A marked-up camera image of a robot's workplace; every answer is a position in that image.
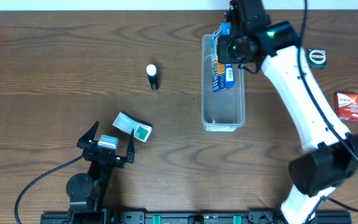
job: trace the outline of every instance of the wire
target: wire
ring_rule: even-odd
[[[73,159],[72,161],[67,162],[66,164],[63,164],[63,165],[61,165],[61,166],[59,166],[59,167],[56,167],[56,168],[54,168],[54,169],[52,169],[52,170],[50,170],[50,171],[48,171],[48,172],[42,174],[41,176],[35,178],[31,183],[29,183],[29,184],[23,189],[23,191],[22,191],[22,192],[20,193],[20,195],[17,197],[16,203],[15,203],[14,213],[15,213],[15,219],[16,219],[16,223],[17,223],[17,224],[22,224],[22,223],[20,222],[18,209],[19,209],[20,200],[22,199],[23,195],[27,192],[27,190],[28,190],[31,186],[33,186],[35,183],[37,183],[38,180],[44,178],[45,176],[47,176],[47,175],[49,175],[49,174],[51,174],[51,173],[53,173],[53,172],[55,172],[55,171],[58,171],[58,170],[60,170],[60,169],[62,169],[62,168],[64,168],[64,167],[66,167],[66,166],[69,166],[69,165],[75,163],[76,161],[82,159],[82,157],[84,157],[84,155],[80,155],[80,156],[78,156],[77,158]]]
[[[325,201],[324,198],[320,197],[320,199],[318,200],[317,204],[314,206],[314,208],[312,209],[312,211],[309,213],[309,215],[306,218],[305,224],[310,224],[311,220],[311,216],[317,211],[317,208],[320,206],[321,202]]]
[[[351,156],[353,157],[354,160],[356,160],[356,162],[358,163],[358,157],[357,155],[354,153],[354,151],[351,149],[350,146],[347,145],[347,143],[345,142],[345,140],[343,140],[343,138],[335,131],[334,127],[332,126],[332,124],[328,121],[327,117],[325,116],[324,112],[321,110],[319,104],[317,103],[316,99],[314,98],[308,83],[306,82],[306,78],[305,78],[305,73],[303,73],[302,71],[302,66],[301,66],[301,46],[302,46],[302,41],[303,41],[303,37],[305,35],[305,30],[306,30],[306,22],[307,22],[307,18],[308,18],[308,0],[305,0],[305,13],[303,15],[303,23],[302,23],[302,28],[301,28],[301,33],[300,33],[300,38],[299,38],[299,44],[298,44],[298,56],[297,56],[297,61],[298,61],[298,69],[299,69],[299,73],[300,73],[300,77],[302,79],[302,82],[306,88],[306,91],[308,92],[310,99],[312,100],[314,106],[316,107],[318,113],[320,114],[320,116],[322,117],[322,119],[324,120],[324,122],[327,124],[328,129],[335,135],[336,138],[338,138],[339,142],[341,144],[343,144],[343,146],[345,147],[345,149],[351,154]],[[338,202],[337,200],[327,197],[327,196],[322,196],[323,199],[326,200],[330,200],[332,202],[334,202],[335,204],[348,209],[350,211],[353,212],[358,212],[358,208],[353,208],[350,207],[348,205],[345,205],[341,202]]]

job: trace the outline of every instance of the label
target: label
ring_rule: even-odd
[[[229,81],[229,82],[234,81],[233,68],[227,68],[226,69],[226,81]]]
[[[146,126],[144,124],[141,124],[137,130],[136,130],[136,133],[134,134],[134,137],[139,139],[139,140],[142,140],[142,141],[145,141],[146,140],[146,137],[149,136],[149,133],[152,131],[152,128],[149,127],[149,126]]]
[[[211,126],[207,126],[206,130],[207,131],[235,131],[237,128],[230,128],[230,127],[211,127]]]
[[[212,60],[212,79],[213,91],[223,91],[235,87],[232,65],[221,64],[218,62],[218,37],[230,34],[230,23],[222,23],[214,32],[211,38],[211,60]]]
[[[358,94],[336,93],[334,102],[339,119],[358,121]]]
[[[321,65],[327,60],[325,50],[312,50],[309,54],[309,58],[318,65]]]

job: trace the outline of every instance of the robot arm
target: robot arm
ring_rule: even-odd
[[[298,37],[289,22],[271,24],[261,0],[232,0],[226,19],[231,34],[218,39],[220,63],[255,62],[280,94],[294,120],[305,156],[289,165],[294,183],[283,202],[281,212],[289,224],[304,223],[336,187],[353,175],[358,164],[329,130],[300,77],[297,62]],[[358,157],[358,135],[349,129],[331,109],[308,66],[301,49],[304,77],[317,104],[334,130],[353,147]]]

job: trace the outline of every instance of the wooden table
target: wooden table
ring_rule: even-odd
[[[301,11],[269,13],[300,27]],[[123,154],[129,136],[111,126],[120,111],[154,130],[146,144],[136,141],[135,163],[114,171],[108,204],[277,208],[291,187],[287,165],[302,150],[263,74],[246,76],[243,128],[210,133],[201,124],[201,38],[222,21],[222,11],[0,12],[0,223],[14,223],[14,202],[31,180],[81,154],[76,142],[96,120],[97,139],[119,137]],[[335,91],[358,93],[358,11],[311,11],[305,47],[327,51],[328,67],[314,75],[332,105]],[[146,78],[149,63],[160,66],[158,91]],[[358,123],[346,124],[358,133]],[[89,165],[79,161],[30,188],[22,222],[67,210],[67,180]],[[333,197],[358,207],[358,172]]]

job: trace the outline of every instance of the plastic bin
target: plastic bin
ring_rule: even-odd
[[[244,71],[233,65],[236,86],[213,92],[211,34],[203,37],[201,66],[201,121],[206,131],[235,131],[246,123]]]

